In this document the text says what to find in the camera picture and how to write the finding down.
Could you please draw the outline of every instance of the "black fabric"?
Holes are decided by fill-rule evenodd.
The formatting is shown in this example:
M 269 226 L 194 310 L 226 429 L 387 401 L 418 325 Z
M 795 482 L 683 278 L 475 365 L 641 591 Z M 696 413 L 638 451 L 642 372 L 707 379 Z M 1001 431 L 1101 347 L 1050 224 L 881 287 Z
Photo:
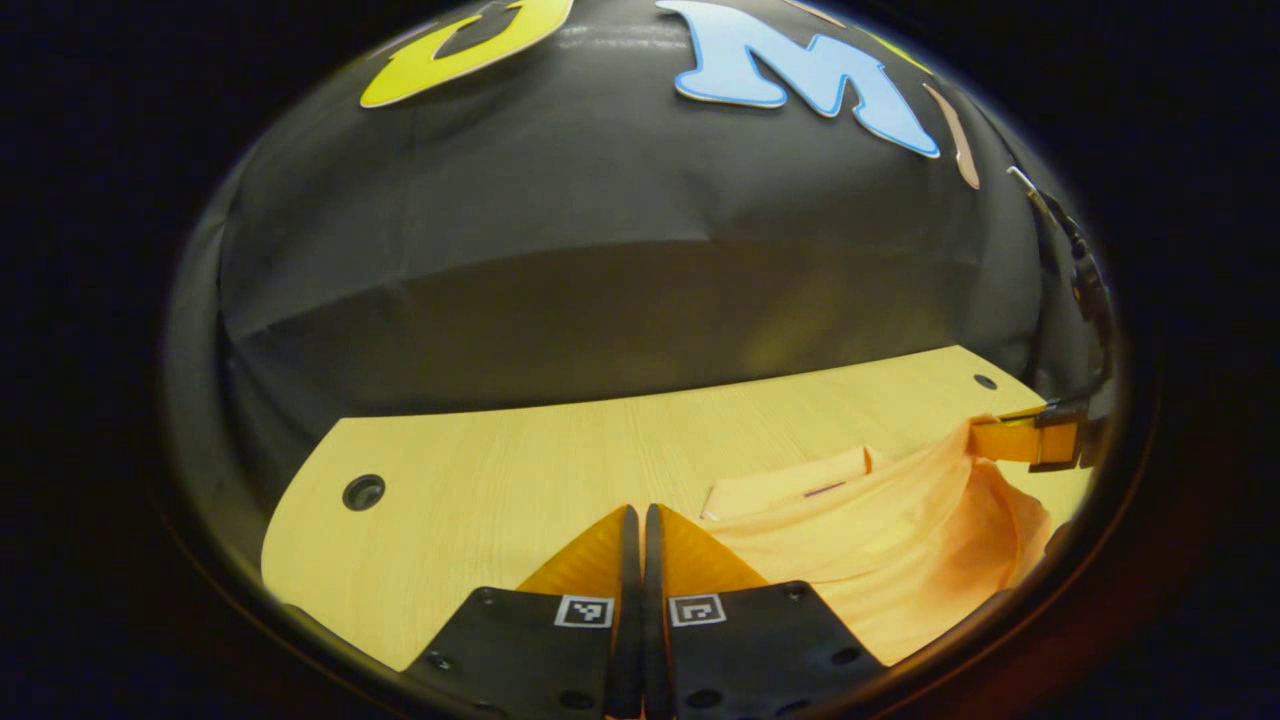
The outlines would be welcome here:
M 836 118 L 795 92 L 776 110 L 680 97 L 689 29 L 652 3 L 576 4 L 532 49 L 385 108 L 358 97 L 393 50 L 347 65 L 261 138 L 223 234 L 232 402 L 268 496 L 344 416 L 667 392 L 955 343 L 1028 369 L 1046 287 L 992 127 L 856 28 L 735 5 L 800 44 L 820 32 L 876 55 L 942 156 L 874 137 L 855 92 Z M 980 191 L 925 82 L 961 114 Z

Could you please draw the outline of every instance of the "wooden table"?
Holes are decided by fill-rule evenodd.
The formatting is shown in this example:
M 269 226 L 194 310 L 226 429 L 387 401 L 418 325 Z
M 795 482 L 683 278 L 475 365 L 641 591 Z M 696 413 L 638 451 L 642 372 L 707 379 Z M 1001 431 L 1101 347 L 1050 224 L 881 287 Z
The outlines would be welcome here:
M 996 382 L 988 389 L 974 380 Z M 984 413 L 1043 400 L 954 346 L 891 360 L 664 395 L 520 410 L 351 418 L 293 479 L 268 529 L 262 578 L 374 659 L 402 670 L 479 585 L 515 588 L 623 503 L 696 518 L 717 478 L 858 445 L 891 459 Z M 1088 470 L 1000 462 L 1059 525 Z M 374 473 L 365 511 L 342 501 Z

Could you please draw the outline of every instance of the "yellow letter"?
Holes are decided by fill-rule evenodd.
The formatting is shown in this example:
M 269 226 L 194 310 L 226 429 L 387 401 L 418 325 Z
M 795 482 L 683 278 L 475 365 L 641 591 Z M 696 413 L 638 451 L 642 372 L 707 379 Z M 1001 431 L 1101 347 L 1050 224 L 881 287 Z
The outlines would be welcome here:
M 516 10 L 516 17 L 507 29 L 474 47 L 436 59 L 435 54 L 453 33 L 479 20 L 480 15 L 442 27 L 396 51 L 365 88 L 360 104 L 365 108 L 390 105 L 515 55 L 559 29 L 572 6 L 573 0 L 512 3 L 507 9 Z

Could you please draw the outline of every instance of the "blue letter m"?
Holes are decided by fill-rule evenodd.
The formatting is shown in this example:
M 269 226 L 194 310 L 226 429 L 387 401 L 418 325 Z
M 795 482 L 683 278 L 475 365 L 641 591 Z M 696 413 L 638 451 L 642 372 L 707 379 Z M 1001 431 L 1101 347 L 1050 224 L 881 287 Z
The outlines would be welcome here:
M 833 118 L 846 82 L 860 100 L 854 117 L 874 135 L 937 158 L 938 143 L 924 132 L 879 60 L 826 35 L 809 47 L 751 15 L 710 3 L 659 0 L 658 6 L 684 15 L 694 36 L 698 68 L 676 77 L 676 90 L 695 100 L 754 108 L 781 108 L 787 91 L 760 77 L 759 58 L 795 88 L 815 111 Z

